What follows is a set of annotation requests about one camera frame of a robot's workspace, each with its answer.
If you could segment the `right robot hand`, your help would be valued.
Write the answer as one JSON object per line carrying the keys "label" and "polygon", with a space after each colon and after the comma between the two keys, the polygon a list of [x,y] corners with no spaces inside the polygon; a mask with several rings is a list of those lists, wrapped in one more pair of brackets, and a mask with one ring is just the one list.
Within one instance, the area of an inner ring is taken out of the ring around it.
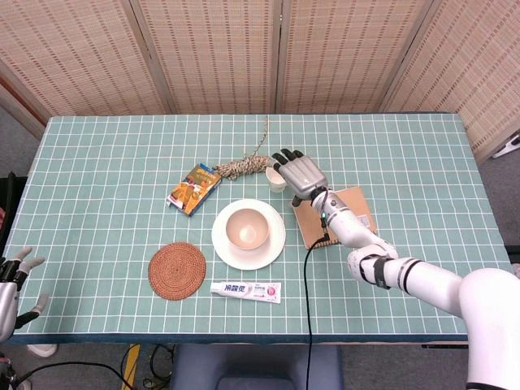
{"label": "right robot hand", "polygon": [[282,149],[271,155],[271,165],[293,192],[292,206],[313,201],[328,189],[326,176],[316,163],[300,150]]}

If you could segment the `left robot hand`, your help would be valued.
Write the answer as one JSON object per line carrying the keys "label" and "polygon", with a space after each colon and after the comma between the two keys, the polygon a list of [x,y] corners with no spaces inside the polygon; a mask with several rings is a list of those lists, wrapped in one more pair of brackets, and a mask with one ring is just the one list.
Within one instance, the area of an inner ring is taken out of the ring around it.
{"label": "left robot hand", "polygon": [[25,258],[32,252],[32,247],[23,247],[12,259],[1,263],[1,342],[8,340],[15,330],[38,318],[44,311],[49,294],[42,293],[36,305],[28,312],[19,313],[20,291],[30,271],[40,266],[45,259]]}

